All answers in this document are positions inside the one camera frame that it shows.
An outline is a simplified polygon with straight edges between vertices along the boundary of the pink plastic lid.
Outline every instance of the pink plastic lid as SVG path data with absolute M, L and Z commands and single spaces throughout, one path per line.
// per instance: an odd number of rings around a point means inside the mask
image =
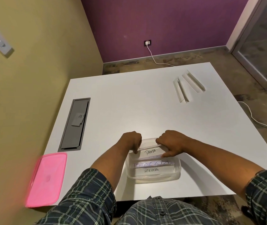
M 31 179 L 31 188 L 26 200 L 27 208 L 54 204 L 63 184 L 67 153 L 43 155 L 37 162 Z

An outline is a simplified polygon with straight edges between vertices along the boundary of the electrical outlet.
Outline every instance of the electrical outlet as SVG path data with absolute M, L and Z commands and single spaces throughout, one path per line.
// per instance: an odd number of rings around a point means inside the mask
M 144 46 L 146 46 L 146 42 L 148 42 L 148 46 L 151 46 L 151 40 L 145 40 L 144 41 Z

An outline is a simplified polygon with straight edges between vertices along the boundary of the hand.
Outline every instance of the hand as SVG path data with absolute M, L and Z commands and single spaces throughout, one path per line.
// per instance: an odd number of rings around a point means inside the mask
M 117 144 L 119 144 L 121 147 L 125 146 L 129 150 L 132 150 L 135 154 L 138 153 L 138 148 L 140 147 L 141 143 L 142 135 L 136 131 L 124 133 L 117 142 Z
M 174 131 L 166 130 L 159 138 L 155 140 L 158 144 L 164 145 L 169 151 L 162 154 L 164 157 L 173 157 L 183 152 L 186 152 L 188 146 L 190 145 L 192 138 Z

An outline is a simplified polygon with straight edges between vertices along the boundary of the power cord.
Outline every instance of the power cord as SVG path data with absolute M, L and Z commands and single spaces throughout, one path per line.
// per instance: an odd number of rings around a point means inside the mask
M 148 47 L 147 44 L 146 44 L 146 46 L 147 46 L 147 48 L 148 48 L 148 50 L 149 50 L 149 52 L 150 52 L 150 54 L 151 54 L 151 57 L 152 57 L 152 59 L 153 59 L 153 61 L 154 61 L 155 64 L 158 64 L 158 65 L 170 65 L 170 64 L 167 64 L 167 63 L 156 63 L 156 61 L 154 60 L 154 58 L 153 58 L 153 56 L 152 56 L 152 53 L 151 53 L 151 51 L 150 51 L 150 49 L 149 49 L 149 47 Z
M 252 116 L 252 112 L 251 112 L 249 106 L 248 106 L 245 102 L 241 102 L 241 101 L 238 101 L 238 102 L 240 102 L 240 103 L 244 103 L 244 104 L 248 107 L 248 110 L 249 110 L 249 112 L 250 112 L 250 117 L 251 117 L 256 123 L 258 123 L 259 125 L 261 125 L 261 126 L 267 128 L 267 125 L 266 125 L 266 124 L 260 123 L 260 122 L 258 122 L 257 120 L 254 119 L 254 117 Z

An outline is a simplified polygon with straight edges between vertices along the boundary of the table top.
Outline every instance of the table top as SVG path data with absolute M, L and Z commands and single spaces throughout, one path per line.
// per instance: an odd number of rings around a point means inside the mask
M 174 79 L 189 70 L 206 88 L 197 93 L 184 79 L 190 102 L 180 103 Z M 83 170 L 115 144 L 124 132 L 142 138 L 177 130 L 223 148 L 267 169 L 267 144 L 210 63 L 71 79 L 45 154 L 58 151 L 73 99 L 91 98 L 81 150 L 68 151 L 58 204 Z M 226 195 L 233 192 L 187 154 L 178 180 L 135 184 L 123 168 L 117 201 Z

